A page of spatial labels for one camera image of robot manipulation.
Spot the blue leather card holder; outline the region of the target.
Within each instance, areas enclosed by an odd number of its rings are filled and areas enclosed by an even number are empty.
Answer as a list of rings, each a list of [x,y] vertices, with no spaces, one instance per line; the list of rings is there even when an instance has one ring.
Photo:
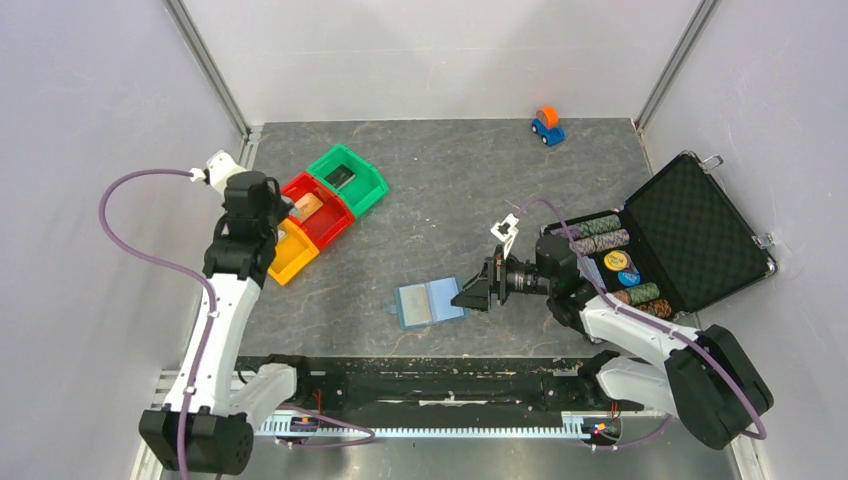
[[[401,286],[394,290],[393,300],[383,304],[383,309],[395,315],[404,330],[465,319],[470,316],[470,310],[451,303],[461,286],[457,276]]]

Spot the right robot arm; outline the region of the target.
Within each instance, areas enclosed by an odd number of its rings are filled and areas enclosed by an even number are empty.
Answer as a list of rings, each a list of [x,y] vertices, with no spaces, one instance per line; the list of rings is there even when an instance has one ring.
[[[623,400],[662,411],[714,450],[740,435],[766,438],[762,417],[774,397],[729,330],[676,325],[626,304],[581,274],[585,260],[562,236],[538,238],[535,254],[521,262],[497,246],[452,305],[486,312],[512,294],[544,296],[561,324],[625,351],[605,350],[580,370],[585,405]]]

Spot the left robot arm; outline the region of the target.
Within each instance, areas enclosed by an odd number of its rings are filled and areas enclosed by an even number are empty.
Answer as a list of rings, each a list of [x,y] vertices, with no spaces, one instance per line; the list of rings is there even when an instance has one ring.
[[[241,474],[256,429],[282,403],[302,407],[314,394],[309,375],[276,362],[232,391],[246,322],[275,260],[278,226],[293,205],[276,180],[258,171],[231,174],[222,186],[224,213],[204,254],[200,312],[183,365],[164,404],[139,421],[147,446],[183,479]]]

